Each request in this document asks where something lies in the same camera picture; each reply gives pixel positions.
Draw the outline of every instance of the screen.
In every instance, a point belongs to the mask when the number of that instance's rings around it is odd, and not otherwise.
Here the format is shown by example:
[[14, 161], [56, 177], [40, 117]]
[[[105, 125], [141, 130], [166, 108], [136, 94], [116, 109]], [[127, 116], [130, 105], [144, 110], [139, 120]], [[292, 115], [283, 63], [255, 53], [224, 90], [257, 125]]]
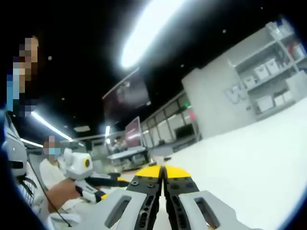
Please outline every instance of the screen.
[[125, 141], [128, 148], [142, 146], [142, 132], [140, 118], [135, 118], [125, 128]]
[[132, 73], [109, 91], [104, 97], [105, 119], [113, 122], [136, 109], [150, 104], [147, 88], [140, 70]]

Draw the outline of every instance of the ceiling light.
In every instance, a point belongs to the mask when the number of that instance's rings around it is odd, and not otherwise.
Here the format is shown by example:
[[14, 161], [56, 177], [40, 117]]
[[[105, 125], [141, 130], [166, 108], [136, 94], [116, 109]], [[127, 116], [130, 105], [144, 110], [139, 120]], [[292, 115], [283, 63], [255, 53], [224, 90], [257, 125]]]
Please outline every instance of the ceiling light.
[[66, 134], [62, 133], [61, 131], [59, 131], [58, 129], [54, 128], [51, 124], [49, 124], [47, 121], [45, 121], [40, 115], [38, 115], [36, 112], [32, 112], [31, 115], [40, 123], [42, 123], [43, 125], [47, 126], [48, 128], [50, 128], [52, 131], [56, 132], [57, 134], [59, 134], [61, 137], [69, 140], [70, 142], [72, 141], [72, 138], [68, 137]]
[[90, 127], [89, 126], [78, 126], [73, 128], [76, 132], [87, 132], [90, 131]]
[[109, 136], [109, 134], [110, 134], [110, 126], [107, 126], [106, 127], [106, 137]]
[[184, 1], [153, 0], [148, 4], [125, 44], [121, 58], [124, 68], [131, 67], [139, 61], [159, 31]]
[[27, 144], [30, 144], [30, 145], [34, 145], [34, 146], [41, 147], [41, 148], [43, 147], [43, 146], [40, 145], [40, 144], [31, 142], [31, 141], [29, 141], [29, 140], [25, 140], [25, 139], [23, 139], [23, 138], [20, 138], [20, 140], [21, 140], [22, 142], [27, 143]]

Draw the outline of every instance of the desk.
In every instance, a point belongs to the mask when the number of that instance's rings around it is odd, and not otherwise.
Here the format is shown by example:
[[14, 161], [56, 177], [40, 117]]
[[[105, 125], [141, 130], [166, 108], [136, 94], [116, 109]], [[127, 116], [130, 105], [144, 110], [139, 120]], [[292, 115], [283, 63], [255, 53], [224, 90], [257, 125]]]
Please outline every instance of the desk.
[[114, 161], [114, 160], [124, 160], [124, 159], [129, 159], [130, 161], [132, 160], [132, 157], [137, 154], [142, 154], [145, 158], [146, 163], [149, 163], [149, 158], [148, 158], [148, 151], [146, 148], [141, 148], [137, 151], [133, 150], [127, 150], [119, 153], [112, 154], [108, 156], [107, 158]]

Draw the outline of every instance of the black cable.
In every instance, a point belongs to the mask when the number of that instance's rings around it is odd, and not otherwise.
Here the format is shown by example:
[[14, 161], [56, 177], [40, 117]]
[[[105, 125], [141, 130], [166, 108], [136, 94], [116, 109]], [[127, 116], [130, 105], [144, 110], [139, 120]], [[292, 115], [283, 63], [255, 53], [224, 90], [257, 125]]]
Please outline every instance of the black cable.
[[29, 160], [29, 164], [30, 164], [30, 166], [31, 166], [31, 168], [32, 168], [32, 170], [33, 170], [33, 172], [34, 172], [36, 178], [37, 178], [37, 181], [38, 181], [39, 185], [41, 186], [41, 188], [42, 188], [42, 190], [43, 190], [45, 196], [47, 197], [48, 202], [51, 204], [52, 208], [58, 213], [58, 215], [62, 218], [62, 220], [63, 220], [65, 223], [68, 224], [68, 227], [71, 227], [70, 223], [67, 222], [66, 219], [64, 219], [64, 217], [58, 212], [58, 210], [57, 210], [56, 207], [53, 205], [53, 203], [49, 200], [49, 197], [47, 196], [45, 190], [43, 189], [43, 186], [42, 186], [41, 182], [39, 181], [38, 176], [37, 176], [36, 172], [34, 171], [34, 169], [33, 169], [33, 167], [32, 167], [30, 157], [28, 158], [28, 160]]

